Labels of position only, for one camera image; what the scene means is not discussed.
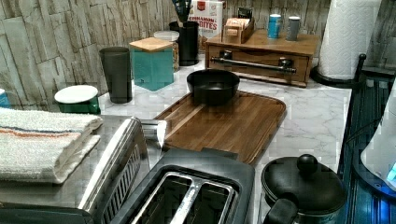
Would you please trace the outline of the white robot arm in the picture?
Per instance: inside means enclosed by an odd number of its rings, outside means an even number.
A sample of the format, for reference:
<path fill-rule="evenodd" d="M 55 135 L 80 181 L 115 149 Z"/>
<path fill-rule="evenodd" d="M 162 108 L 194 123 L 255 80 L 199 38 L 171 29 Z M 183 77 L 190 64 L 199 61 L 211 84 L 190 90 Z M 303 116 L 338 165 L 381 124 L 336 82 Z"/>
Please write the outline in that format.
<path fill-rule="evenodd" d="M 361 161 L 370 173 L 392 190 L 396 188 L 396 87 L 392 85 L 384 115 L 368 146 L 361 153 Z"/>

